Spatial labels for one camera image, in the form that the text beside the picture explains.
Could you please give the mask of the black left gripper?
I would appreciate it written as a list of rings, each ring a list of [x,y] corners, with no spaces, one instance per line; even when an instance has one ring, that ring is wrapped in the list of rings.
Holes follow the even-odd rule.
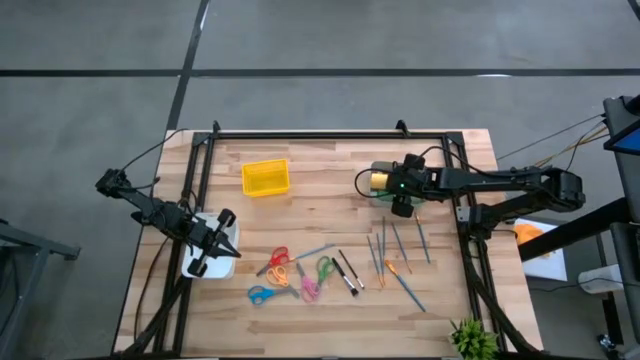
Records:
[[[191,217],[185,250],[185,276],[230,278],[237,251],[236,215],[229,209],[219,214],[197,213]]]

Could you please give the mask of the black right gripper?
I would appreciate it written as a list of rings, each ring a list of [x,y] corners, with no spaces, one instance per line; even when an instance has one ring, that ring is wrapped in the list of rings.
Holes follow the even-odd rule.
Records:
[[[407,154],[401,164],[385,169],[390,176],[390,190],[387,196],[393,197],[391,212],[403,218],[413,215],[412,198],[425,199],[429,190],[429,173],[425,168],[425,159],[415,154]]]

